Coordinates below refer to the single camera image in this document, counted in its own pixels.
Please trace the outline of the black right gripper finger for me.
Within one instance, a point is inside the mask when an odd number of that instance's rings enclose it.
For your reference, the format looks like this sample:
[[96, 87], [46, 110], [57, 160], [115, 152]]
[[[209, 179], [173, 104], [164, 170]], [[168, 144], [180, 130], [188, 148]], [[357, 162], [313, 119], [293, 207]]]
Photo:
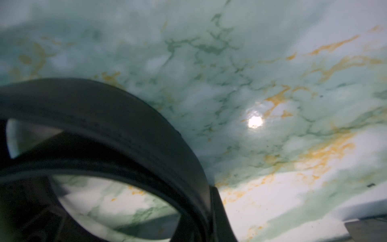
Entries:
[[232, 231], [219, 191], [211, 187], [212, 225], [215, 242], [237, 242]]

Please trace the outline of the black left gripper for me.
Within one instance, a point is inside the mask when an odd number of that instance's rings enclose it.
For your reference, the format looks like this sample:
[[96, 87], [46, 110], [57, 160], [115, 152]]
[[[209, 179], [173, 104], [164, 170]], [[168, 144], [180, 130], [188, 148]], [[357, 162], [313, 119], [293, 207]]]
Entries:
[[355, 242], [387, 242], [386, 216], [347, 222], [345, 227]]

